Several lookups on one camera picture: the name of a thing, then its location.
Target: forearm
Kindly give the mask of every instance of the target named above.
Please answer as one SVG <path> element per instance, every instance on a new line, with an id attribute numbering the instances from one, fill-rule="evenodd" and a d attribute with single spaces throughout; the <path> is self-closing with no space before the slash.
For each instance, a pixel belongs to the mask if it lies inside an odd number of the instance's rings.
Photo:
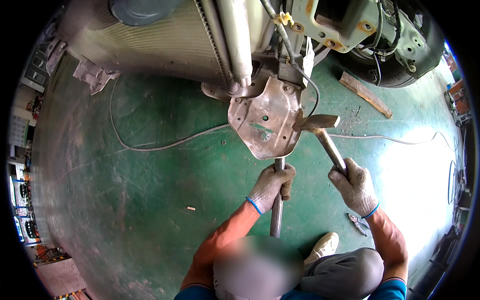
<path id="1" fill-rule="evenodd" d="M 225 245 L 247 235 L 260 214 L 245 201 L 243 204 L 200 245 L 181 288 L 191 283 L 201 283 L 213 288 L 213 262 Z"/>
<path id="2" fill-rule="evenodd" d="M 384 260 L 384 279 L 396 276 L 406 281 L 408 252 L 402 233 L 380 207 L 366 220 L 372 231 L 375 248 Z"/>

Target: hammer handle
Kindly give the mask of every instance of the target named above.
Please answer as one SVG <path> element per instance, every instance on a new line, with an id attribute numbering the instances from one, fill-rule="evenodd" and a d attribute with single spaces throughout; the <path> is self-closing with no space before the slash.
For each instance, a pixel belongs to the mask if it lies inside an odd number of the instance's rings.
<path id="1" fill-rule="evenodd" d="M 332 138 L 330 138 L 330 136 L 328 135 L 327 130 L 325 130 L 325 128 L 322 128 L 315 132 L 315 135 L 317 136 L 322 146 L 325 148 L 325 151 L 327 152 L 328 156 L 333 161 L 335 166 L 338 168 L 340 173 L 342 173 L 343 176 L 348 179 L 347 165 L 345 165 L 345 161 L 343 161 L 340 152 L 335 147 L 335 144 L 333 143 Z"/>

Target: white shoe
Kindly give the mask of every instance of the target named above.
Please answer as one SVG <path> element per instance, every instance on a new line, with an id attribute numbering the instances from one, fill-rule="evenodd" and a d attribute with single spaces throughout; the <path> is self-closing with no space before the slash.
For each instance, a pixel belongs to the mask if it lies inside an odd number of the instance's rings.
<path id="1" fill-rule="evenodd" d="M 303 262 L 305 265 L 316 261 L 322 256 L 335 254 L 340 238 L 335 232 L 329 232 L 322 236 L 312 249 L 310 255 Z"/>

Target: yellow clip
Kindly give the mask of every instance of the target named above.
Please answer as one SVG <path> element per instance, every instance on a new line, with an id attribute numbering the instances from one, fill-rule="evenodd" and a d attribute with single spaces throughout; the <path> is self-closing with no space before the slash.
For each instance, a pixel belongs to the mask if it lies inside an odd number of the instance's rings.
<path id="1" fill-rule="evenodd" d="M 276 15 L 275 19 L 273 20 L 273 23 L 275 24 L 282 23 L 284 26 L 287 26 L 289 21 L 290 23 L 292 23 L 292 25 L 295 24 L 289 12 L 287 13 L 280 12 L 278 15 Z"/>

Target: pliers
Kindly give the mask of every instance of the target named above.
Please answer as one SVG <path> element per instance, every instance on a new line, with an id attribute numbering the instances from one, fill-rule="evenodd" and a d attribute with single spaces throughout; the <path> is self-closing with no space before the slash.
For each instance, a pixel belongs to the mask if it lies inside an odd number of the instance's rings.
<path id="1" fill-rule="evenodd" d="M 351 215 L 351 214 L 347 214 L 348 215 L 348 218 L 350 219 L 350 221 L 353 222 L 353 225 L 355 225 L 355 227 L 365 236 L 367 237 L 367 233 L 361 228 L 360 224 L 363 224 L 366 228 L 370 229 L 370 226 L 368 225 L 367 221 L 365 221 L 364 219 L 362 218 L 359 218 L 357 216 L 354 216 L 354 215 Z"/>

